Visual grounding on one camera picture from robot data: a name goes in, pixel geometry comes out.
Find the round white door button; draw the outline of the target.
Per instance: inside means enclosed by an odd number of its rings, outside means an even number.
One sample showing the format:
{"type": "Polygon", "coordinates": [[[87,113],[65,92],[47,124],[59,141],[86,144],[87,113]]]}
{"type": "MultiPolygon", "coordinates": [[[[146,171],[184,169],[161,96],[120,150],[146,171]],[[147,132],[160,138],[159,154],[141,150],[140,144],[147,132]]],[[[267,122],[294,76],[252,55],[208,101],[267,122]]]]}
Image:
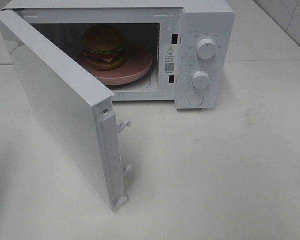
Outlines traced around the round white door button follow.
{"type": "Polygon", "coordinates": [[[204,96],[199,93],[194,93],[188,98],[188,102],[193,106],[200,106],[204,102],[204,96]]]}

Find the pink round plate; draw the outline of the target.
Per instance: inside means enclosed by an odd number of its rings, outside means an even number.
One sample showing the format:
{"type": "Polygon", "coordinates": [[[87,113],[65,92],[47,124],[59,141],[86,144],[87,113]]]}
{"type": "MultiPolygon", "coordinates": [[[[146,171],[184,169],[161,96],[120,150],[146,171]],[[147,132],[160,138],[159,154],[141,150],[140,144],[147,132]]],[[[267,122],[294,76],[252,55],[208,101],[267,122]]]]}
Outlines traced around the pink round plate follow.
{"type": "Polygon", "coordinates": [[[125,62],[111,70],[97,70],[81,52],[75,58],[76,62],[107,86],[125,85],[144,77],[153,63],[151,52],[139,43],[129,41],[125,48],[125,62]]]}

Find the burger with lettuce and cheese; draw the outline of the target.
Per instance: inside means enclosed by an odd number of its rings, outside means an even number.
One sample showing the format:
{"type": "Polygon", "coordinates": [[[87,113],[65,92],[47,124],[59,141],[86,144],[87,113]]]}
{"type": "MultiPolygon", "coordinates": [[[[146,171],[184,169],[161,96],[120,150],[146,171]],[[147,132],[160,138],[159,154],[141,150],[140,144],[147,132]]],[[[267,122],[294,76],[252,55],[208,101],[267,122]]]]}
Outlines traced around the burger with lettuce and cheese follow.
{"type": "Polygon", "coordinates": [[[120,30],[112,25],[100,23],[90,27],[82,39],[83,55],[92,68],[110,71],[126,61],[126,40],[120,30]]]}

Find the white warning label sticker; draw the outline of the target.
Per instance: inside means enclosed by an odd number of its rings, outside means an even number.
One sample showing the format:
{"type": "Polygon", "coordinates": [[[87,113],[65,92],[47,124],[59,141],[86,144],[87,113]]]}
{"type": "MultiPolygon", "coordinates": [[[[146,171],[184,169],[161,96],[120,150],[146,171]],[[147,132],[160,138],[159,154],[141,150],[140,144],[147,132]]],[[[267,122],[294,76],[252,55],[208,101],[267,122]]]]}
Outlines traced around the white warning label sticker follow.
{"type": "Polygon", "coordinates": [[[165,73],[174,73],[176,65],[176,50],[170,44],[165,44],[163,48],[163,70],[165,73]]]}

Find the lower white microwave knob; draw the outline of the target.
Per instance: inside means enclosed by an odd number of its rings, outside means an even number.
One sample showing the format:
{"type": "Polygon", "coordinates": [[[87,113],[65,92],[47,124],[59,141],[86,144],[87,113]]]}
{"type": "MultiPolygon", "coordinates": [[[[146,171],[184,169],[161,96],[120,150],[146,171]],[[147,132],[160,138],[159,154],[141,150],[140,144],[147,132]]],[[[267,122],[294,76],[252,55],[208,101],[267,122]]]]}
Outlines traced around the lower white microwave knob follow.
{"type": "Polygon", "coordinates": [[[196,89],[204,89],[210,84],[210,77],[206,71],[196,71],[192,75],[192,85],[196,89]]]}

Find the white microwave knob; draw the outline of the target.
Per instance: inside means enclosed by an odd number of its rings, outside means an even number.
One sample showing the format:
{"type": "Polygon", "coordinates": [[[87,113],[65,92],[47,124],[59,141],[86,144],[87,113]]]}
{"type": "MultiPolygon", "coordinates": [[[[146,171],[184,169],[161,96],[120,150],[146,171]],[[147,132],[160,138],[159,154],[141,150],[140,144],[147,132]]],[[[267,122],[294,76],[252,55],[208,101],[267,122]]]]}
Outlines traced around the white microwave knob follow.
{"type": "Polygon", "coordinates": [[[210,84],[210,77],[206,71],[196,71],[192,75],[192,85],[196,89],[204,89],[210,84]]]}
{"type": "Polygon", "coordinates": [[[199,39],[194,46],[197,56],[202,60],[208,60],[212,58],[217,51],[216,40],[209,36],[199,39]]]}

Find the white microwave oven body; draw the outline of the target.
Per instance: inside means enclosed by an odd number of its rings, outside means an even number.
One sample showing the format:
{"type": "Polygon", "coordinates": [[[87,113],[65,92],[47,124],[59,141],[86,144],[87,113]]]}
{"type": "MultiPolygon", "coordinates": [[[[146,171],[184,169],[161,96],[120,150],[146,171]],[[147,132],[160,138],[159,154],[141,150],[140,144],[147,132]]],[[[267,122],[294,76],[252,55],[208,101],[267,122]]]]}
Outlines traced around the white microwave oven body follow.
{"type": "Polygon", "coordinates": [[[121,28],[127,39],[151,48],[148,89],[111,90],[112,101],[172,100],[178,109],[215,105],[235,19],[224,0],[13,0],[4,10],[17,13],[74,61],[83,48],[82,34],[94,24],[121,28]],[[217,44],[210,59],[200,59],[195,49],[203,37],[217,44]],[[174,73],[164,72],[164,45],[176,51],[174,73]],[[208,73],[208,87],[193,87],[196,71],[208,73]],[[189,103],[193,94],[204,96],[202,105],[189,103]]]}

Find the upper white microwave knob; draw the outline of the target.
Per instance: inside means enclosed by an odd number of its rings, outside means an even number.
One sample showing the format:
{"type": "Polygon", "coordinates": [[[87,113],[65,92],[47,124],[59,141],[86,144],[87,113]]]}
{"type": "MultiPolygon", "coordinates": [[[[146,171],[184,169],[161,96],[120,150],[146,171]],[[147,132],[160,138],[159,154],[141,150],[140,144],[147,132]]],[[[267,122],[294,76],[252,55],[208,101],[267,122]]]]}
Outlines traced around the upper white microwave knob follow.
{"type": "Polygon", "coordinates": [[[194,46],[197,56],[202,60],[208,60],[212,58],[217,51],[216,40],[209,36],[199,39],[194,46]]]}

